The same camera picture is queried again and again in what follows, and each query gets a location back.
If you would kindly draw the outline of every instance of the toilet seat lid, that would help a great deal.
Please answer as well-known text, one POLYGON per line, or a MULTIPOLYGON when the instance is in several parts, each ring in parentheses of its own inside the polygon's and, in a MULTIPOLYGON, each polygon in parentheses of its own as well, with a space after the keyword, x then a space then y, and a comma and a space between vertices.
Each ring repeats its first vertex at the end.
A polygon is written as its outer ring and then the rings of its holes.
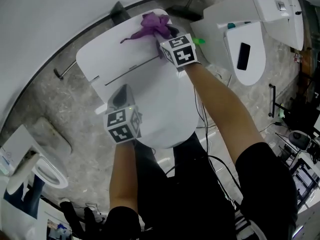
POLYGON ((68 186, 66 173, 60 171, 54 162, 47 157, 41 156, 32 171, 46 184, 56 189, 68 186))

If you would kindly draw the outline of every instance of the toilet bowl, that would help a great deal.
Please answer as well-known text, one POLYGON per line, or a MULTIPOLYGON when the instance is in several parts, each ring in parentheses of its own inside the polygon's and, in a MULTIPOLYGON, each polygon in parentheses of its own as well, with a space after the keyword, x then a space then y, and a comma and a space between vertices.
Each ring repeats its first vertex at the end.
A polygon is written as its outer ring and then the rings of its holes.
POLYGON ((21 125, 0 149, 0 170, 10 177, 8 193, 13 194, 31 171, 53 188, 66 188, 67 170, 58 156, 66 157, 71 151, 45 118, 39 118, 31 129, 21 125))

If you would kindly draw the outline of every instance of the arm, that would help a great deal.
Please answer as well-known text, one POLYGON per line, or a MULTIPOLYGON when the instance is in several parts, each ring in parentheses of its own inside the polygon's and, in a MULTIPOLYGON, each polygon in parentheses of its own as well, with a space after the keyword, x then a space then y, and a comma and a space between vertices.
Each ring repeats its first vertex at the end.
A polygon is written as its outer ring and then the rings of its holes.
POLYGON ((131 141, 115 147, 109 195, 110 210, 115 207, 128 207, 138 213, 136 157, 131 141))
POLYGON ((248 147, 264 142, 240 99, 201 64, 185 67, 206 110, 218 127, 233 163, 248 147))

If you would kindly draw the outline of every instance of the purple cloth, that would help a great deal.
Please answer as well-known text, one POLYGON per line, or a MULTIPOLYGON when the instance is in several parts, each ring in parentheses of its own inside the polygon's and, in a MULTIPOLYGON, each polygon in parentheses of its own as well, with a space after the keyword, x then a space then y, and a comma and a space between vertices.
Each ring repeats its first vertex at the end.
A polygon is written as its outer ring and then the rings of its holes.
POLYGON ((126 40, 139 39, 147 35, 155 35, 159 33, 164 39, 171 38, 171 32, 167 28, 166 24, 170 20, 168 15, 157 16, 154 12, 142 15, 143 20, 141 22, 142 29, 137 33, 134 33, 130 38, 125 38, 120 42, 122 44, 126 40))

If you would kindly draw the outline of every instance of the phone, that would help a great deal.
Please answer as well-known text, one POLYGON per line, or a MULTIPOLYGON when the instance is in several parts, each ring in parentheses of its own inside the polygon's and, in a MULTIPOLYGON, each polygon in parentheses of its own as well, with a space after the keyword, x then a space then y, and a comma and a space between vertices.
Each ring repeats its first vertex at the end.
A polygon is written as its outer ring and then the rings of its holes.
POLYGON ((236 66, 239 70, 247 70, 250 48, 251 46, 249 44, 241 43, 238 65, 236 66))

